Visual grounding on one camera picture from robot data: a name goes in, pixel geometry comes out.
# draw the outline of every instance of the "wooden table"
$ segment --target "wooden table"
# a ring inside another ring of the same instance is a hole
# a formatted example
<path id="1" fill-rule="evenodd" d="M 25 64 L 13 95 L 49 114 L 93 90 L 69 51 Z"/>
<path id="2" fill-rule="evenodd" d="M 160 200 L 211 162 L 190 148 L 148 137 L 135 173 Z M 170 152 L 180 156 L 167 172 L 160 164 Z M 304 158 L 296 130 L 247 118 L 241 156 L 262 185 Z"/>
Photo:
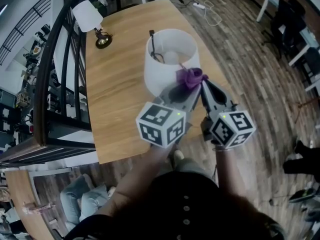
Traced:
<path id="1" fill-rule="evenodd" d="M 6 171 L 5 176 L 16 212 L 29 235 L 36 240 L 54 240 L 44 218 L 41 215 L 26 215 L 22 211 L 24 202 L 26 204 L 37 203 L 31 185 L 29 172 L 27 170 Z"/>
<path id="2" fill-rule="evenodd" d="M 93 138 L 100 164 L 146 152 L 136 117 L 154 97 L 144 83 L 145 49 L 149 30 L 183 30 L 196 40 L 201 68 L 232 94 L 217 62 L 196 31 L 169 0 L 140 4 L 106 17 L 104 31 L 113 35 L 105 49 L 97 49 L 94 31 L 86 38 L 86 88 Z M 184 138 L 201 135 L 206 111 L 199 100 Z"/>

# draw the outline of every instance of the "purple cloth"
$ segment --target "purple cloth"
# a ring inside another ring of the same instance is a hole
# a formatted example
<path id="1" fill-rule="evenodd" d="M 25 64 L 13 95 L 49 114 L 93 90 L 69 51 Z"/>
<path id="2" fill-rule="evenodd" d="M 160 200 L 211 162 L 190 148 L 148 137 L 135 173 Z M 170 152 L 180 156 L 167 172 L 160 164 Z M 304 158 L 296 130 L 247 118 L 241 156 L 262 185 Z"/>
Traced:
<path id="1" fill-rule="evenodd" d="M 203 74 L 202 70 L 198 67 L 186 69 L 182 66 L 182 69 L 176 72 L 176 81 L 181 84 L 185 83 L 189 89 L 194 88 L 204 79 L 208 79 L 208 76 Z"/>

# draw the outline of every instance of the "black lamp base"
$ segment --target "black lamp base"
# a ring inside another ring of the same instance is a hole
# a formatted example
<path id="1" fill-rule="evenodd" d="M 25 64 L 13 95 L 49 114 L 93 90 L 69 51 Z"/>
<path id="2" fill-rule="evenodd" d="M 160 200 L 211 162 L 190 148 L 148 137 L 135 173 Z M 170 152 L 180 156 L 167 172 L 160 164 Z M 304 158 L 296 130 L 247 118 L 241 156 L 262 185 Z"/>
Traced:
<path id="1" fill-rule="evenodd" d="M 109 46 L 112 43 L 112 35 L 104 35 L 106 38 L 105 39 L 98 39 L 95 42 L 95 46 L 98 49 L 103 49 L 106 48 L 107 46 Z"/>

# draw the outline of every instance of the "wooden floor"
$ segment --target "wooden floor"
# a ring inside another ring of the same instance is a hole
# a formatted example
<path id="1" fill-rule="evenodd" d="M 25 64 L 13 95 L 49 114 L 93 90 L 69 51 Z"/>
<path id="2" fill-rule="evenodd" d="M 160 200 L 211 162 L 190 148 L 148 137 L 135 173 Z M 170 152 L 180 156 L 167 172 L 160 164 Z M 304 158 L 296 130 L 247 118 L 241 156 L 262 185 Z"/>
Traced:
<path id="1" fill-rule="evenodd" d="M 300 136 L 306 144 L 313 140 L 314 146 L 320 147 L 315 130 L 317 119 L 320 119 L 317 104 L 303 108 L 295 124 L 298 114 L 296 103 L 306 102 L 314 94 L 304 91 L 299 70 L 289 67 L 285 58 L 277 61 L 270 45 L 261 45 L 265 40 L 261 31 L 269 28 L 270 19 L 264 16 L 261 23 L 257 23 L 260 9 L 254 3 L 250 0 L 197 1 L 201 4 L 210 1 L 222 22 L 217 26 L 209 26 L 204 19 L 204 11 L 193 7 L 192 3 L 179 10 L 206 43 L 241 106 L 249 111 L 257 127 L 253 138 L 244 147 L 234 151 L 246 183 L 248 198 L 261 212 L 283 226 L 288 239 L 301 239 L 310 224 L 304 222 L 300 206 L 289 204 L 286 197 L 276 197 L 293 194 L 313 181 L 310 175 L 284 174 L 282 164 L 292 153 L 296 136 Z M 139 3 L 140 0 L 122 2 L 125 5 Z M 207 12 L 210 24 L 214 24 L 217 19 L 213 12 Z M 201 137 L 189 143 L 182 142 L 181 150 L 186 157 L 194 158 L 213 174 L 215 153 L 212 146 L 204 143 Z M 139 159 L 140 156 L 137 156 L 103 165 L 84 165 L 77 167 L 70 175 L 35 178 L 40 200 L 54 200 L 58 204 L 56 211 L 52 210 L 48 217 L 59 218 L 58 221 L 64 219 L 59 192 L 80 173 L 87 172 L 96 184 L 105 181 L 107 186 L 116 185 Z M 268 203 L 270 198 L 274 198 L 275 206 Z"/>

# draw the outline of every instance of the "white cylindrical container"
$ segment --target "white cylindrical container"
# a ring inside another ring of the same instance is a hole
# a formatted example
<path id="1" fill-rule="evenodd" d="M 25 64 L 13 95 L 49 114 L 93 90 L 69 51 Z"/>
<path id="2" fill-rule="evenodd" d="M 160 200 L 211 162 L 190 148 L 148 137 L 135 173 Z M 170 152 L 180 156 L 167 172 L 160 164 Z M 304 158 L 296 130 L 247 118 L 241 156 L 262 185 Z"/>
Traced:
<path id="1" fill-rule="evenodd" d="M 164 29 L 153 35 L 154 52 L 157 61 L 152 56 L 153 45 L 150 37 L 146 43 L 144 62 L 144 82 L 147 89 L 155 96 L 168 85 L 177 81 L 176 71 L 182 64 L 186 69 L 201 68 L 198 47 L 195 39 L 179 29 Z"/>

